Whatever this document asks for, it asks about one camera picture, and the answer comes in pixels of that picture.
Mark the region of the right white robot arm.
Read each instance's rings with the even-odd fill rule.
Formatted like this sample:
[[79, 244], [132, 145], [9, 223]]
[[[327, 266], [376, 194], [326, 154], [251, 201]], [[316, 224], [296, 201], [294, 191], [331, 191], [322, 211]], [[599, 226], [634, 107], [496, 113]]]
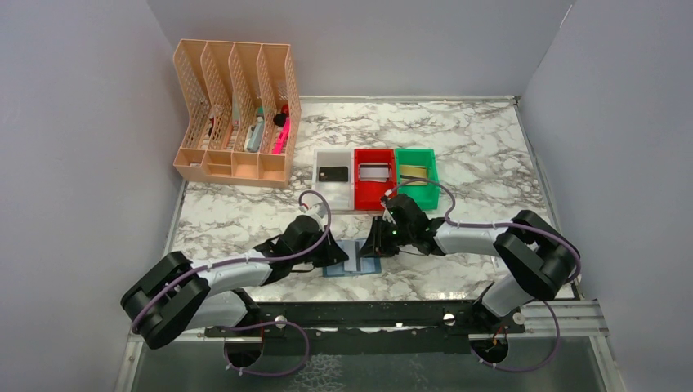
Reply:
[[458, 253], [498, 257], [508, 273], [475, 300], [470, 319], [495, 325], [531, 301], [551, 301], [580, 272], [580, 254], [561, 234], [530, 210], [499, 223], [455, 223], [430, 218], [405, 194], [385, 201], [373, 219], [362, 257], [393, 257], [404, 246], [425, 256]]

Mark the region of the gold credit card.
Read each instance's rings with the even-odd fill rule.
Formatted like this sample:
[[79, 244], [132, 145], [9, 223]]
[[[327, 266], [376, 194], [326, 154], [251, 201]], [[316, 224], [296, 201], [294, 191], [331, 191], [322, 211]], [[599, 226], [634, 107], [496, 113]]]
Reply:
[[400, 180], [408, 185], [426, 185], [428, 170], [425, 166], [402, 165], [400, 166]]

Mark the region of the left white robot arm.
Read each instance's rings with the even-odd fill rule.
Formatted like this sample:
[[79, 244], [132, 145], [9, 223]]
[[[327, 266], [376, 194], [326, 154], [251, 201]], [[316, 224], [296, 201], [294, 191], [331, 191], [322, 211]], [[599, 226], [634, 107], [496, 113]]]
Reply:
[[316, 268], [347, 261], [329, 229], [300, 215], [285, 231], [227, 260], [193, 261], [170, 252], [122, 296], [134, 333], [156, 350], [196, 328], [235, 327], [250, 313], [238, 291], [288, 277], [295, 265]]

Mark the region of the black binder clip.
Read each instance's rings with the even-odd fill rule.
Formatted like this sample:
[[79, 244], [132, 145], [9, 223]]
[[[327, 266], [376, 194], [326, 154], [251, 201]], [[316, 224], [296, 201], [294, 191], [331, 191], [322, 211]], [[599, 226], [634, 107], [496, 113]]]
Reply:
[[284, 127], [288, 120], [289, 120], [289, 116], [286, 113], [277, 113], [273, 117], [273, 123], [277, 127]]

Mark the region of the peach plastic file organizer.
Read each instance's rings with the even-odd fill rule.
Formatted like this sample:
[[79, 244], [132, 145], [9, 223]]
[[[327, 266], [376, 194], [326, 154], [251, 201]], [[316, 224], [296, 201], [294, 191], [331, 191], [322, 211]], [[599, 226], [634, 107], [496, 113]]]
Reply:
[[[173, 162], [183, 179], [287, 187], [302, 118], [291, 45], [182, 39], [173, 63], [189, 115]], [[244, 144], [258, 107], [265, 130], [259, 151], [249, 153]], [[282, 130], [273, 123], [277, 113], [291, 120], [281, 154], [272, 153]]]

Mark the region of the black credit card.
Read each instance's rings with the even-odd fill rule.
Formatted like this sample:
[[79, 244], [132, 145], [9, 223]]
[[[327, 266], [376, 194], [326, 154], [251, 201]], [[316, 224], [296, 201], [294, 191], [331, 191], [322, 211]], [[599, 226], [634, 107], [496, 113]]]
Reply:
[[349, 182], [349, 168], [347, 166], [318, 167], [317, 180], [319, 182]]

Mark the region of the green plastic bin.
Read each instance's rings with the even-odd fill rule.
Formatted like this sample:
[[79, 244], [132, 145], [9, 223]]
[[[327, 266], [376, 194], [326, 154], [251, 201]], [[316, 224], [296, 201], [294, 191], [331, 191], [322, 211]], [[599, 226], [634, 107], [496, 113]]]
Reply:
[[[400, 166], [425, 166], [428, 170], [428, 180], [439, 181], [436, 155], [433, 149], [394, 149], [396, 164], [396, 183], [400, 184]], [[398, 194], [407, 194], [421, 209], [435, 210], [438, 207], [440, 189], [433, 184], [403, 185], [397, 190]]]

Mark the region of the teal grey stapler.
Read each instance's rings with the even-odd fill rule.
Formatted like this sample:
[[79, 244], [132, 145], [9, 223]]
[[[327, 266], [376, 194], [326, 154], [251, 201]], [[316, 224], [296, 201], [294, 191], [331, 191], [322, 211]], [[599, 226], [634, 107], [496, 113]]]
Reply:
[[264, 109], [258, 107], [254, 122], [249, 126], [244, 151], [249, 153], [257, 153], [261, 147], [262, 137], [265, 130], [265, 115]]

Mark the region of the white plastic bin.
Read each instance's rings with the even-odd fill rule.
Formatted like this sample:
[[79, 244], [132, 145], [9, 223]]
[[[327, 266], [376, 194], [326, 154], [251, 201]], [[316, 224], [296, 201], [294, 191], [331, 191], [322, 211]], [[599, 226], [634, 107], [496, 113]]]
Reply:
[[[349, 182], [319, 182], [318, 167], [347, 166]], [[334, 212], [354, 210], [354, 150], [353, 149], [315, 149], [313, 153], [312, 189], [328, 201]]]

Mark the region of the pink highlighter pen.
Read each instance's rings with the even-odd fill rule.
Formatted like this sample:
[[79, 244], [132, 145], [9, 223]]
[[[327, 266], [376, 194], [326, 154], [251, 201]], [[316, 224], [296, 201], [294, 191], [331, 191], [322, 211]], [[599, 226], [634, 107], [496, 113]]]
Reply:
[[290, 134], [290, 128], [291, 128], [291, 120], [290, 117], [287, 117], [285, 119], [284, 125], [282, 126], [282, 130], [277, 138], [277, 141], [275, 142], [275, 146], [272, 150], [273, 154], [281, 154], [282, 151], [285, 148], [285, 145], [288, 142], [288, 137]]

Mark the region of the blue leather card holder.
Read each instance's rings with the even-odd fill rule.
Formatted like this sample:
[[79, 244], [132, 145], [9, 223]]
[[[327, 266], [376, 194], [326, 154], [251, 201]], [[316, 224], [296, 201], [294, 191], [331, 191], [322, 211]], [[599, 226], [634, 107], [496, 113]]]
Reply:
[[337, 245], [349, 256], [346, 261], [324, 267], [322, 275], [324, 278], [338, 278], [346, 276], [360, 276], [369, 274], [380, 274], [382, 272], [381, 262], [378, 257], [362, 257], [359, 250], [365, 243], [364, 238], [355, 240], [338, 240]]

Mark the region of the blue crest white card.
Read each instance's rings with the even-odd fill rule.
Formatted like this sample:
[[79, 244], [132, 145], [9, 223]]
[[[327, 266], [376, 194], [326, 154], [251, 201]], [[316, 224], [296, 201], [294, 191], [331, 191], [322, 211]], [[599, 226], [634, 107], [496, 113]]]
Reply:
[[391, 168], [386, 163], [361, 163], [358, 166], [359, 181], [388, 182], [391, 177]]

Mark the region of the red plastic bin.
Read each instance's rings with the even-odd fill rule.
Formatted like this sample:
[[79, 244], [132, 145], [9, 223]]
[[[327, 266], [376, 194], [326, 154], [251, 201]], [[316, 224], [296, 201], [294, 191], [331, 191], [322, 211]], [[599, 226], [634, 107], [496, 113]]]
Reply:
[[[359, 181], [358, 166], [361, 163], [386, 163], [391, 168], [388, 182]], [[396, 184], [395, 155], [393, 149], [354, 150], [354, 208], [359, 211], [382, 210], [381, 197]]]

